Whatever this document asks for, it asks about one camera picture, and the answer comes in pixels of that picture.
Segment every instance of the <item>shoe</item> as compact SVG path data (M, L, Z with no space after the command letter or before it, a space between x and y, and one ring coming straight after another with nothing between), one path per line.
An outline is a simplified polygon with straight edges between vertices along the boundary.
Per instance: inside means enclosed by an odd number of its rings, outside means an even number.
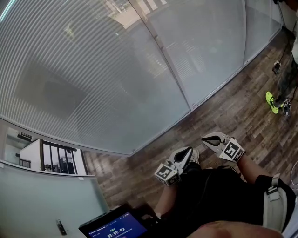
M278 114L278 107L275 107L275 106L273 105L274 97L273 97L273 95L271 94L271 92L267 92L267 93L266 93L266 101L267 101L267 103L270 105L272 112L273 112L274 114Z
M193 149L192 155L191 155L191 158L190 158L190 162L194 162L194 163L197 163L199 165L200 164L199 157L200 157L199 151L197 149Z

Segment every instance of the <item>timer display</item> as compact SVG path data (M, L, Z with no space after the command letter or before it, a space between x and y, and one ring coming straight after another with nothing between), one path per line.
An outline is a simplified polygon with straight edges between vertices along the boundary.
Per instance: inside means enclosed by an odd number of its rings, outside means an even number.
M147 230L129 212L89 232L91 238L137 238Z

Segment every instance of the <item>black electronic device on floor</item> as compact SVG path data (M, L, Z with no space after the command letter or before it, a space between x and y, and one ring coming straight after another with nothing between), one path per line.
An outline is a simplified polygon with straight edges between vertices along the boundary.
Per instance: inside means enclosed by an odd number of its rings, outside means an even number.
M82 224L79 230L88 238L145 238L152 234L158 222L148 204L135 209L123 204Z

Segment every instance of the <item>neon yellow shoe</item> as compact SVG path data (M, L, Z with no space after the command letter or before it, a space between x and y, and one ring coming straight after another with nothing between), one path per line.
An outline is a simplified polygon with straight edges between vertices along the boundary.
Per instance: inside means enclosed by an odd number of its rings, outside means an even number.
M271 106L271 110L274 114L278 114L278 107L275 107L273 105L273 101L274 101L274 97L273 95L271 94L271 92L267 92L266 93L266 101L267 103Z

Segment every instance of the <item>fluorescent light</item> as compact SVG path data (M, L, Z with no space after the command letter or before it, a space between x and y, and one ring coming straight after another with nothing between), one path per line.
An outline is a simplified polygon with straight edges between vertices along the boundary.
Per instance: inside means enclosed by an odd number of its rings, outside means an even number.
M11 8L11 6L13 5L13 3L15 2L15 0L10 0L8 5L6 6L6 8L4 9L3 13L0 16L0 22L2 22L6 16L6 14L8 13L9 9Z

